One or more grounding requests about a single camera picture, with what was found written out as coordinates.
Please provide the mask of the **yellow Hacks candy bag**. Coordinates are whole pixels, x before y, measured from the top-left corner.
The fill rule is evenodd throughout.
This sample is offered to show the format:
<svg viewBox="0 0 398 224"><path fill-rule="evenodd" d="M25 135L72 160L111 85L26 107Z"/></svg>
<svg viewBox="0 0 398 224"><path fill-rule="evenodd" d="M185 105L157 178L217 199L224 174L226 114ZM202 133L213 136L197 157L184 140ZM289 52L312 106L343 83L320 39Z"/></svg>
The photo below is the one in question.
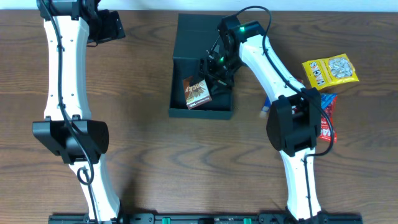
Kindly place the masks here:
<svg viewBox="0 0 398 224"><path fill-rule="evenodd" d="M359 81L356 70L346 54L308 60L302 63L302 67L311 87L317 90Z"/></svg>

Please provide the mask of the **black box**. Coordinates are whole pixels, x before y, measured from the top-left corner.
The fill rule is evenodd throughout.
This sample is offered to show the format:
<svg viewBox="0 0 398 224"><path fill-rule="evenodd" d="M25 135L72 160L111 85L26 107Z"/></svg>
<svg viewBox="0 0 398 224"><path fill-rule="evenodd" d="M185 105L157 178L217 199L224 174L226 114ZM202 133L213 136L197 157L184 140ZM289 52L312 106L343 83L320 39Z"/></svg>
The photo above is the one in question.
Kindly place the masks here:
<svg viewBox="0 0 398 224"><path fill-rule="evenodd" d="M169 116L173 118L199 118L229 120L233 115L232 93L211 95L212 101L189 109L185 99L183 80L200 77L200 63L218 37L217 25L222 15L178 15L177 35L173 53L173 74Z"/></svg>

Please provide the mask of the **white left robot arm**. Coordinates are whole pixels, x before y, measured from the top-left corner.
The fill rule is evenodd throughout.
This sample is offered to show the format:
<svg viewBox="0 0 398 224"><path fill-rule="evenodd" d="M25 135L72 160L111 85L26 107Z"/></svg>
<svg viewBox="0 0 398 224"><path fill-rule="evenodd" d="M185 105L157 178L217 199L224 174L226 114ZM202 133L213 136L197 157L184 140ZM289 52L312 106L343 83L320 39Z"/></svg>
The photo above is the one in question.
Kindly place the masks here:
<svg viewBox="0 0 398 224"><path fill-rule="evenodd" d="M49 49L49 92L34 137L76 175L88 213L52 215L49 223L129 223L106 167L109 130L95 121L86 92L86 50L125 36L117 11L98 1L37 1Z"/></svg>

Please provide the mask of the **brown Pocky box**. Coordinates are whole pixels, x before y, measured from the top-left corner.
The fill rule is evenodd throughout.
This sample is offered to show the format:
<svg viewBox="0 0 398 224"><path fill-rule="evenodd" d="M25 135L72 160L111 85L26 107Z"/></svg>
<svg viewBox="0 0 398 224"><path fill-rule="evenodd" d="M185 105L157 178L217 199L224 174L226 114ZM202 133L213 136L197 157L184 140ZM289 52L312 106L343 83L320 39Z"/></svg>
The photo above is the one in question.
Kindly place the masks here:
<svg viewBox="0 0 398 224"><path fill-rule="evenodd" d="M186 105L189 110L212 101L205 79L195 80L193 76L190 76L183 79L182 84Z"/></svg>

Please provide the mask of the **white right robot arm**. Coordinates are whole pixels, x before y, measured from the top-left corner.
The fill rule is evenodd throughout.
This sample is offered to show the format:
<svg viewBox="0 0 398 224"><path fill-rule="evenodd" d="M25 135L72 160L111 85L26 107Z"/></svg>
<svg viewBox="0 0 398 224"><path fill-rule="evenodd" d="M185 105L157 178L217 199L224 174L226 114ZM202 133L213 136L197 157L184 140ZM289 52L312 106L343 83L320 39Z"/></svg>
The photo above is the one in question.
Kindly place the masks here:
<svg viewBox="0 0 398 224"><path fill-rule="evenodd" d="M317 199L313 163L321 132L321 94L307 89L280 61L270 45L267 30L257 21L240 23L236 15L221 19L219 36L201 75L211 83L211 93L230 91L234 73L247 66L271 102L266 124L267 137L282 158L287 179L288 222L328 223Z"/></svg>

